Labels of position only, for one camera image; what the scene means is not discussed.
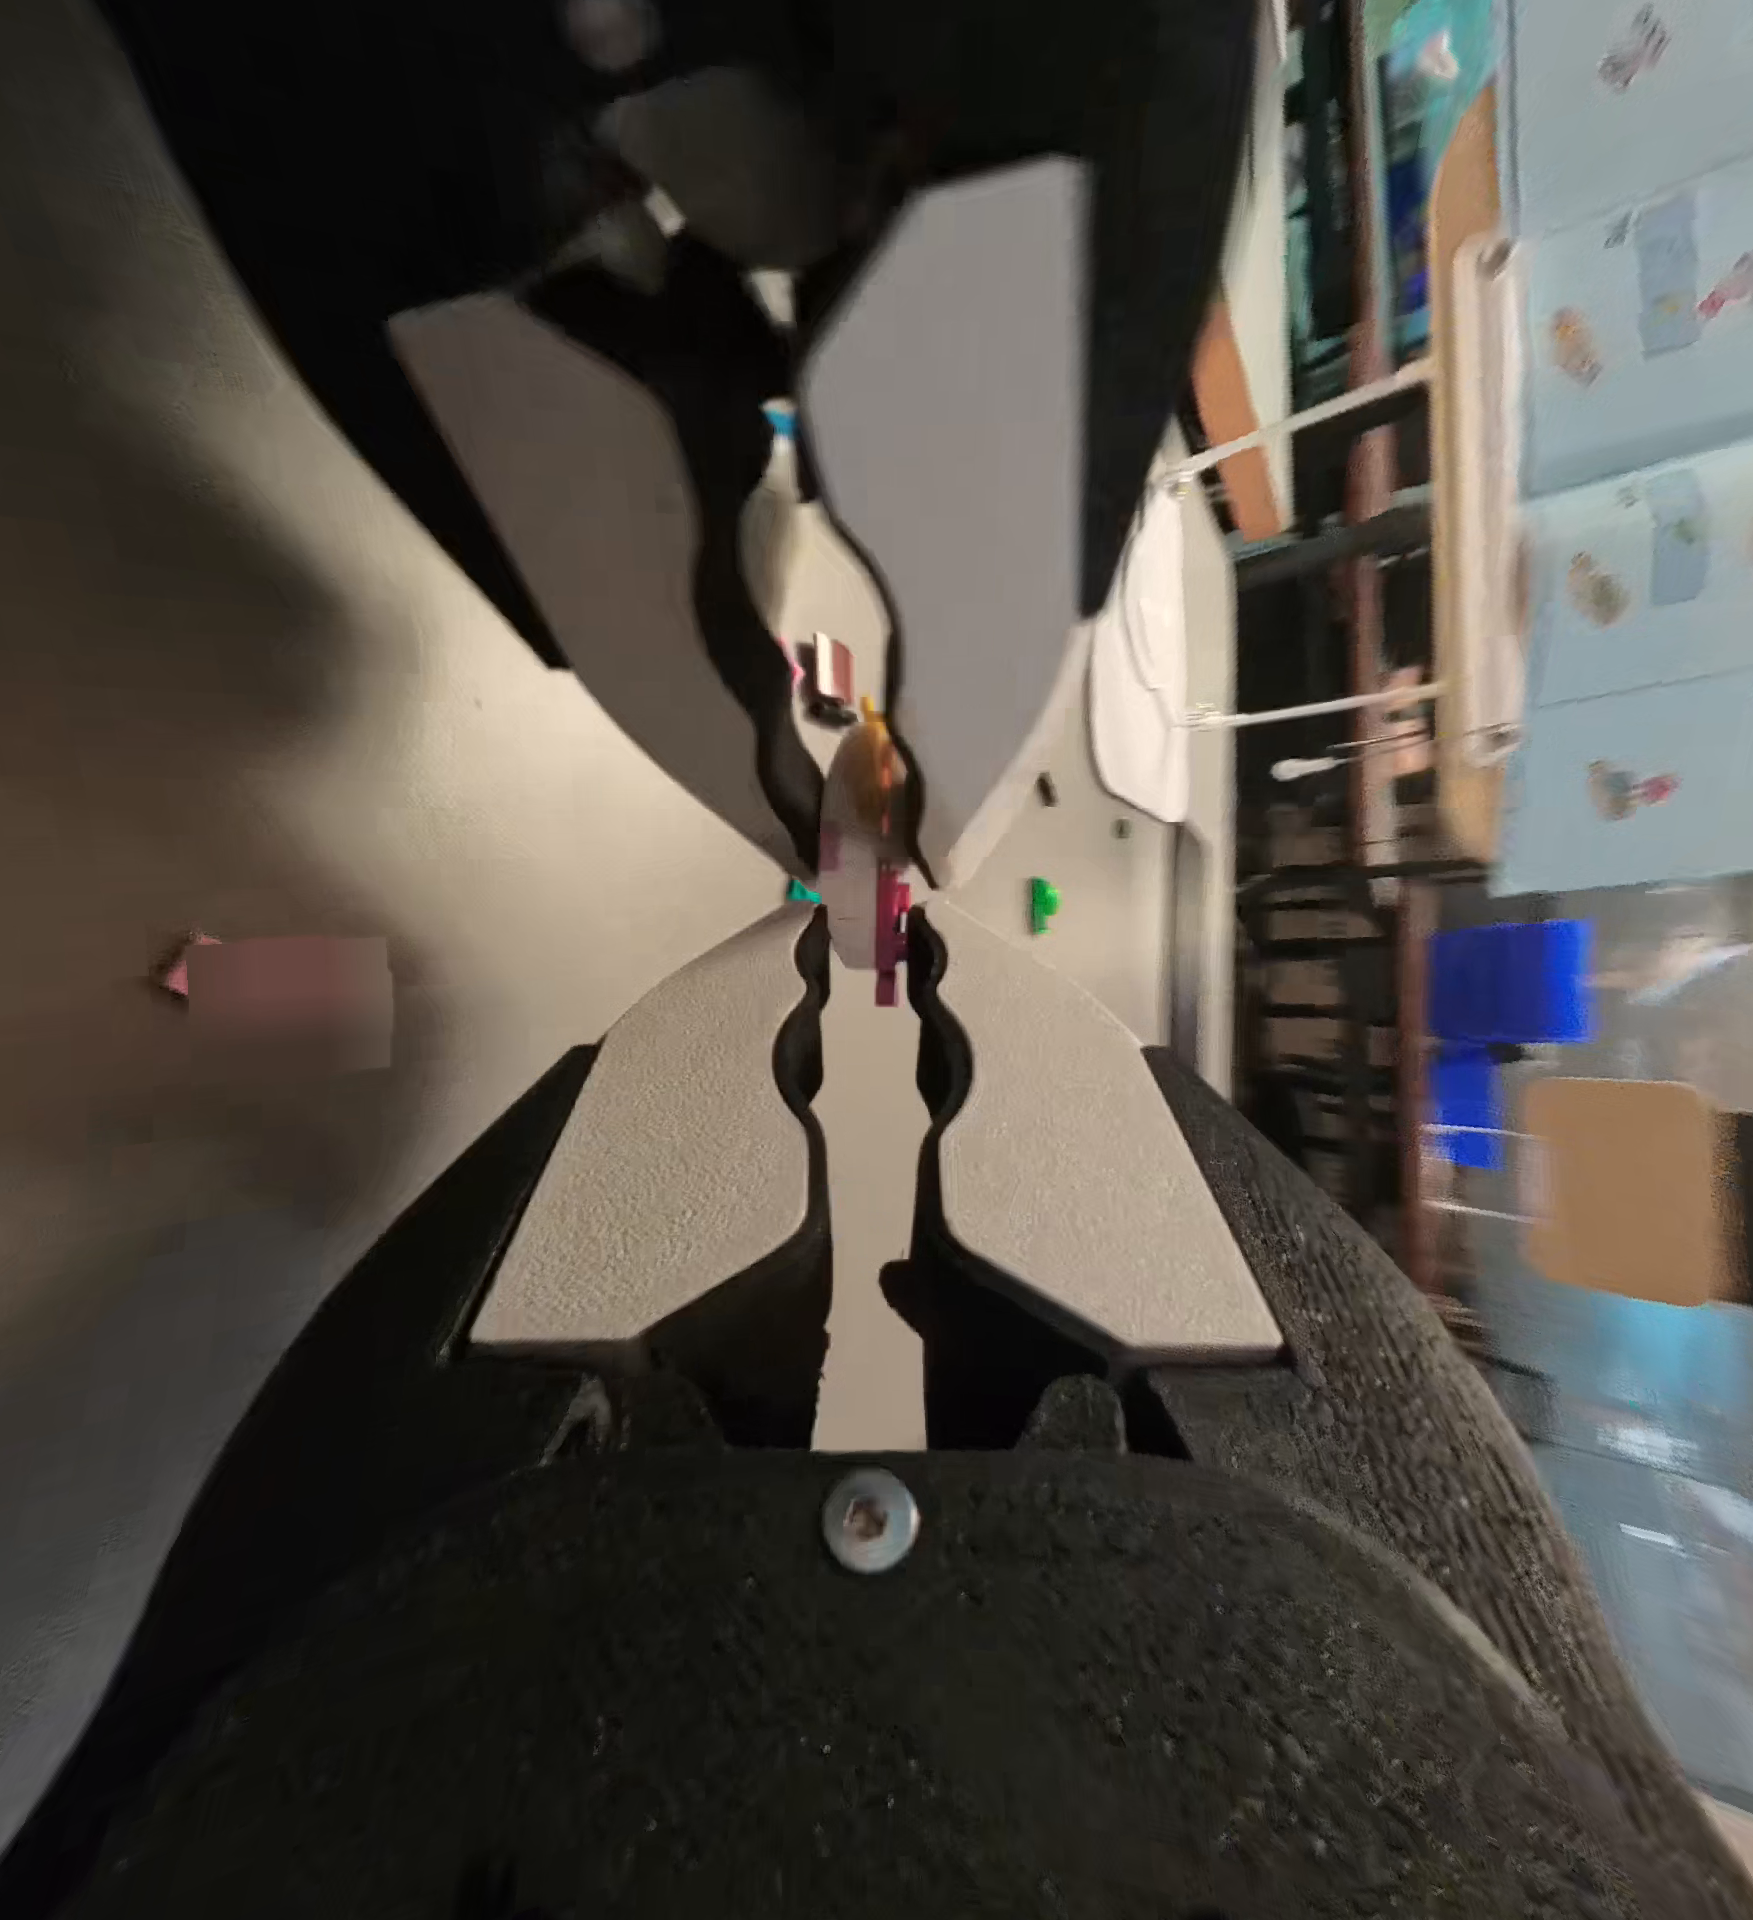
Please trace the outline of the wooden board stand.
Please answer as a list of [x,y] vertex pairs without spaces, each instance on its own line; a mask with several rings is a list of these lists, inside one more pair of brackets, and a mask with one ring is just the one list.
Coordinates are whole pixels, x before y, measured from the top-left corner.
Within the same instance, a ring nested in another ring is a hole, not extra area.
[[1496,859],[1502,777],[1465,748],[1465,324],[1456,263],[1465,244],[1502,216],[1496,156],[1496,82],[1461,114],[1428,195],[1430,456],[1439,820],[1450,849],[1488,867]]

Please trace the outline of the tan rounded panel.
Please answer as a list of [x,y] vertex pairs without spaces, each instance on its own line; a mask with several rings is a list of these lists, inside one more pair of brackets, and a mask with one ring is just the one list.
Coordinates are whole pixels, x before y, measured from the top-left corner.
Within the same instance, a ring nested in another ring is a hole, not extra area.
[[1534,1273],[1674,1306],[1735,1297],[1733,1133],[1704,1092],[1544,1075],[1520,1093],[1520,1136]]

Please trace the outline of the white pink yellow lego assembly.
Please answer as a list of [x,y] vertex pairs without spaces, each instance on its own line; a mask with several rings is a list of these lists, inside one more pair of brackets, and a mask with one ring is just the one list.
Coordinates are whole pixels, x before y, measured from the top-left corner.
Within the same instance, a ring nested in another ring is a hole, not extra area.
[[898,1002],[907,964],[909,799],[905,759],[863,701],[823,777],[815,891],[836,960],[872,977],[880,1007]]

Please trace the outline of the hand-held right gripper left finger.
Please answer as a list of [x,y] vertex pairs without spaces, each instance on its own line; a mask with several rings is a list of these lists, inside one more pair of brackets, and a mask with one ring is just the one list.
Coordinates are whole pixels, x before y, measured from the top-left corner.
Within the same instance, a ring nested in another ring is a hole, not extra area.
[[825,1223],[813,1092],[815,912],[792,903],[635,1001],[585,1067],[469,1337],[495,1353],[632,1348]]

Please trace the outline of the brown wooden panel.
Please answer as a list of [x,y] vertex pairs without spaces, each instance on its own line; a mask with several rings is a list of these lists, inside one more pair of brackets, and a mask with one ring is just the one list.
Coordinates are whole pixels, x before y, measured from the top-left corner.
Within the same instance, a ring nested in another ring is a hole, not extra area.
[[1208,467],[1225,497],[1237,532],[1248,543],[1278,537],[1289,519],[1278,502],[1277,471],[1262,412],[1252,397],[1248,364],[1237,340],[1225,293],[1216,293],[1196,340],[1192,400],[1203,432],[1203,449],[1223,448]]

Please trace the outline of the pink white lego piece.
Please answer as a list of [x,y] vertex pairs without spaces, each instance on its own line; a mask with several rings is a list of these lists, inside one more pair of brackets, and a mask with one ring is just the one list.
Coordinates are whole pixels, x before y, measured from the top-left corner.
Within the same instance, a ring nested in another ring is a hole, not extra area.
[[805,719],[847,730],[862,719],[855,657],[842,638],[813,633],[792,647],[796,704]]

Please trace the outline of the small blue bin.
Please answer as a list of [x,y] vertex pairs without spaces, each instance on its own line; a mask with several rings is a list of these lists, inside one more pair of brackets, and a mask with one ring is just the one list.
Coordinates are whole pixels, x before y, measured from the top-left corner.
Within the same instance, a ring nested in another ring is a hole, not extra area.
[[1474,1172],[1502,1170],[1507,1128],[1497,1071],[1488,1045],[1441,1045],[1428,1078],[1425,1131],[1442,1163]]

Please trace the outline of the white rod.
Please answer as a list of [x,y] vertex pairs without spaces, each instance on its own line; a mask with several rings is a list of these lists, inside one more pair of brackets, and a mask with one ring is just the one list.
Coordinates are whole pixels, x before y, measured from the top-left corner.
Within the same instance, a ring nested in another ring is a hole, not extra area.
[[1299,721],[1310,721],[1319,716],[1343,716],[1343,715],[1364,715],[1364,713],[1395,713],[1402,708],[1423,708],[1432,705],[1441,693],[1445,693],[1442,681],[1413,681],[1413,684],[1388,684],[1382,688],[1370,693],[1353,693],[1340,698],[1330,701],[1312,701],[1287,708],[1255,708],[1255,709],[1223,709],[1223,708],[1188,708],[1177,715],[1177,726],[1192,732],[1243,732],[1255,728],[1270,726],[1289,726]]
[[1249,449],[1287,444],[1299,435],[1316,435],[1324,427],[1348,431],[1349,435],[1378,431],[1395,420],[1404,420],[1410,412],[1428,404],[1425,394],[1433,382],[1433,372],[1436,361],[1432,356],[1420,356],[1363,387],[1353,387],[1322,404],[1273,420],[1231,441],[1208,445],[1174,472],[1177,477],[1193,477],[1243,456]]

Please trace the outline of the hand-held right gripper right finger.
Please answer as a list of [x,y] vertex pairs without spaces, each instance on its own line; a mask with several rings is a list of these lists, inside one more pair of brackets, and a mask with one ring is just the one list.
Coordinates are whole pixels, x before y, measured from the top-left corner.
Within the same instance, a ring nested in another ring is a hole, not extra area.
[[919,1195],[936,1249],[1116,1365],[1262,1365],[1282,1333],[1138,1037],[953,903],[912,915]]

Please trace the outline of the blue printed box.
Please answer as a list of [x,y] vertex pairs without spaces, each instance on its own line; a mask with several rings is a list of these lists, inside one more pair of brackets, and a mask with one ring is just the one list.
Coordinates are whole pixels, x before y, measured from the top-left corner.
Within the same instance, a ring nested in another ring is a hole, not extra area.
[[1370,46],[1382,114],[1391,341],[1412,352],[1430,336],[1430,201],[1450,140],[1493,70],[1493,1],[1373,4]]

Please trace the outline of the light blue instruction sheet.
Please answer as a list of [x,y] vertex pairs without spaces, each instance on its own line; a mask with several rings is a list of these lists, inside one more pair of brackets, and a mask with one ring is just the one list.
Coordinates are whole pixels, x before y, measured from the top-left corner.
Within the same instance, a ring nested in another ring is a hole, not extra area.
[[1753,1],[1504,4],[1524,705],[1490,890],[1753,873]]

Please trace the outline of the dark metal shelf rack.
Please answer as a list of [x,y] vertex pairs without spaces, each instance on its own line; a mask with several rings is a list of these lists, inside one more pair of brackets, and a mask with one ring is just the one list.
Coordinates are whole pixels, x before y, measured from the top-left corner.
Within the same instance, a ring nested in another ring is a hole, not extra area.
[[[1428,562],[1428,502],[1367,521],[1308,519],[1303,532],[1237,563],[1237,708],[1340,698],[1351,688],[1348,566]],[[1243,730],[1233,739],[1233,1095],[1252,1128],[1339,1203],[1390,1257],[1419,1264],[1413,1170],[1402,1089],[1410,1010],[1402,982],[1408,908],[1388,863],[1359,860],[1349,778],[1364,748],[1360,715]],[[1348,1104],[1363,1069],[1353,1027],[1391,1027],[1401,1141],[1399,1199],[1373,1220],[1348,1203]]]

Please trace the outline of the white plate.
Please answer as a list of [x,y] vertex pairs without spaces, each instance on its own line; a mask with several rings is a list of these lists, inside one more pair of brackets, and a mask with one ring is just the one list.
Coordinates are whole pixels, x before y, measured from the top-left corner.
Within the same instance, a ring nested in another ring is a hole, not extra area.
[[1088,737],[1119,802],[1167,828],[1225,780],[1233,708],[1237,562],[1199,482],[1156,475],[1089,628]]

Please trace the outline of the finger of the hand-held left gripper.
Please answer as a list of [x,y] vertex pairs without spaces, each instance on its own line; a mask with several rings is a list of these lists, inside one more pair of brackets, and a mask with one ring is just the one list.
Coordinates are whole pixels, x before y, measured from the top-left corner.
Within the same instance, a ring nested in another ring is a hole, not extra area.
[[790,660],[716,537],[716,655],[698,606],[716,508],[698,497],[663,402],[513,293],[390,319],[410,387],[571,673],[615,726],[726,828],[815,876],[821,775],[792,726]]
[[1081,684],[1089,188],[1045,156],[912,198],[810,346],[821,497],[891,615],[919,869],[959,890]]

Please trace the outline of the large blue bin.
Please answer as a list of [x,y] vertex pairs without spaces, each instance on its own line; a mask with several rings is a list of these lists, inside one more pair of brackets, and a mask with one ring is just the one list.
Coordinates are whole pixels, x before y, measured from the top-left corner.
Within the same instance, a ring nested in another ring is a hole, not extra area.
[[1587,919],[1441,930],[1428,956],[1428,1029],[1442,1043],[1587,1043],[1592,948]]

